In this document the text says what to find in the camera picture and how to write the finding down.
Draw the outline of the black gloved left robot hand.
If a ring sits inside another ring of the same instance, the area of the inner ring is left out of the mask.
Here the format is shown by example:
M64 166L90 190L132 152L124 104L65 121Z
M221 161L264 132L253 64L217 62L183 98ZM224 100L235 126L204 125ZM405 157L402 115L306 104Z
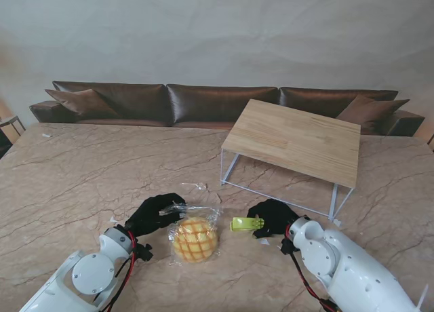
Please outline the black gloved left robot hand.
M125 222L124 228L135 237L166 228L183 218L186 201L176 193L167 193L145 199Z

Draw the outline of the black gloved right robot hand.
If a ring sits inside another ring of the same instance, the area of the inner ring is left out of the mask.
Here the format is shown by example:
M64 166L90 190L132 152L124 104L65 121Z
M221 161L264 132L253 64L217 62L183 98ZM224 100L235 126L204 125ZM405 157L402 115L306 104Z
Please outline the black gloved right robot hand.
M264 226L253 232L257 239L285 235L287 226L291 226L300 218L286 203L275 199L257 203L248 210L247 217L259 217L264 221Z

